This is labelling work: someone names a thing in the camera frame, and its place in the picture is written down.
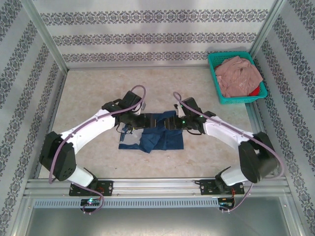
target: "pink fabric in basket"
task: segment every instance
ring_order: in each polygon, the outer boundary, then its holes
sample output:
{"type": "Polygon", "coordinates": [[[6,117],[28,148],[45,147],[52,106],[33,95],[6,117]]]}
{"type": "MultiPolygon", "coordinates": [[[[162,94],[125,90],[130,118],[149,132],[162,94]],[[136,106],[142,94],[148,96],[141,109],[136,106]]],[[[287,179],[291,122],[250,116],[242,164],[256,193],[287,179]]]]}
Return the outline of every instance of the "pink fabric in basket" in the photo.
{"type": "Polygon", "coordinates": [[[239,56],[224,60],[216,69],[216,76],[224,97],[248,96],[262,81],[257,68],[239,56]]]}

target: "patterned wallpaper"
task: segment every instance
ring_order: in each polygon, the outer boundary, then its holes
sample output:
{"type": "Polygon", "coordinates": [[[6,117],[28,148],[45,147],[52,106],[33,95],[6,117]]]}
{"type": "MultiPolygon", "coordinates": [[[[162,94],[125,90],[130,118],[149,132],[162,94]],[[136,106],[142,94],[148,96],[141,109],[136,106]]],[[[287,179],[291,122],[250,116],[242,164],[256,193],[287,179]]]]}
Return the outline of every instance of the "patterned wallpaper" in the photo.
{"type": "Polygon", "coordinates": [[[35,0],[69,68],[206,64],[246,51],[274,0],[35,0]]]}
{"type": "Polygon", "coordinates": [[[263,124],[286,161],[307,235],[315,235],[315,0],[289,0],[255,58],[268,96],[263,124]]]}
{"type": "Polygon", "coordinates": [[[18,0],[1,1],[0,14],[0,236],[5,236],[65,76],[18,0]]]}

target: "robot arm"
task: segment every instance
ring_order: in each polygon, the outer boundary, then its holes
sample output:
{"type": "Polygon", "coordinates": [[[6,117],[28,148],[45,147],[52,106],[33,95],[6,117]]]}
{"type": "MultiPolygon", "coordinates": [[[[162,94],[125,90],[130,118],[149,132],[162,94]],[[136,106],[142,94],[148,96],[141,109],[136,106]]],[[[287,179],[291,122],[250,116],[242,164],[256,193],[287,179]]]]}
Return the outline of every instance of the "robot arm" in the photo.
{"type": "MultiPolygon", "coordinates": [[[[202,113],[192,97],[182,102],[202,113]]],[[[272,144],[265,133],[254,134],[241,130],[223,121],[211,112],[204,113],[211,118],[209,120],[188,110],[179,103],[174,106],[178,110],[178,116],[169,118],[165,122],[166,128],[198,130],[201,134],[218,138],[239,152],[240,164],[228,167],[216,175],[216,186],[220,192],[227,192],[230,189],[229,186],[244,181],[257,183],[277,168],[278,162],[276,157],[248,138],[255,138],[273,150],[272,144]],[[240,131],[241,134],[232,131],[231,127],[240,131]]]]}
{"type": "Polygon", "coordinates": [[[91,172],[76,164],[75,155],[89,141],[106,130],[115,127],[120,122],[125,123],[128,126],[128,129],[131,130],[143,127],[154,127],[155,121],[152,119],[152,117],[148,117],[145,114],[140,114],[141,109],[143,109],[145,106],[144,102],[140,103],[135,109],[131,111],[105,116],[105,114],[117,112],[119,110],[134,106],[139,103],[140,100],[141,97],[137,96],[132,91],[128,91],[123,99],[117,99],[104,104],[102,109],[100,109],[94,116],[87,119],[80,125],[68,131],[62,132],[61,134],[57,134],[54,131],[49,133],[44,141],[42,152],[39,158],[40,163],[47,170],[50,170],[58,147],[69,135],[78,129],[78,131],[74,132],[62,146],[56,160],[53,175],[59,181],[69,180],[83,187],[88,186],[89,188],[93,189],[91,184],[95,183],[97,178],[91,172]],[[90,122],[84,126],[84,124],[92,121],[92,119],[96,119],[95,122],[90,122]]]}

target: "teal plastic basket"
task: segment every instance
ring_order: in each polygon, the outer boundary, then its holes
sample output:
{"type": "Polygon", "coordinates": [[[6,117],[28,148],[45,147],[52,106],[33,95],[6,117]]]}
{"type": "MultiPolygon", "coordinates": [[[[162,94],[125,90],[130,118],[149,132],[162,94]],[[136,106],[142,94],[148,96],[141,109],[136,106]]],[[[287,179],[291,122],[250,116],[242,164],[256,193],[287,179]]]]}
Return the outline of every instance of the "teal plastic basket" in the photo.
{"type": "Polygon", "coordinates": [[[219,101],[221,104],[233,104],[233,103],[249,103],[254,102],[259,98],[264,98],[267,96],[267,90],[265,85],[260,82],[259,84],[259,94],[258,96],[248,96],[248,97],[223,97],[218,80],[215,73],[215,67],[222,64],[225,59],[233,58],[239,56],[240,58],[245,58],[249,60],[253,65],[254,61],[252,57],[247,52],[223,52],[223,53],[211,53],[208,55],[208,61],[210,64],[210,71],[213,77],[213,81],[217,90],[219,101]]]}

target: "speckled floor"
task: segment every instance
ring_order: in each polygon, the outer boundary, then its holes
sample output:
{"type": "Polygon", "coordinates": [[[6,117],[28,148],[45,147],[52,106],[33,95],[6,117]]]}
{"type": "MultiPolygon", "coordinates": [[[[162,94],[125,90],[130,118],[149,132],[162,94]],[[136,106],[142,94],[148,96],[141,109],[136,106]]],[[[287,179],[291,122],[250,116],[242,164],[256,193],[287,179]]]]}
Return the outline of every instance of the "speckled floor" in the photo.
{"type": "MultiPolygon", "coordinates": [[[[133,86],[147,89],[147,113],[173,110],[172,93],[194,97],[203,111],[251,131],[244,104],[220,105],[207,68],[69,71],[53,130],[67,131],[94,115],[109,101],[122,98],[133,86]]],[[[142,95],[141,89],[135,90],[142,95]]],[[[108,130],[85,145],[76,155],[77,164],[97,177],[213,177],[239,162],[238,153],[216,138],[183,132],[184,150],[118,150],[120,134],[108,130]]],[[[48,177],[42,168],[39,177],[48,177]]]]}

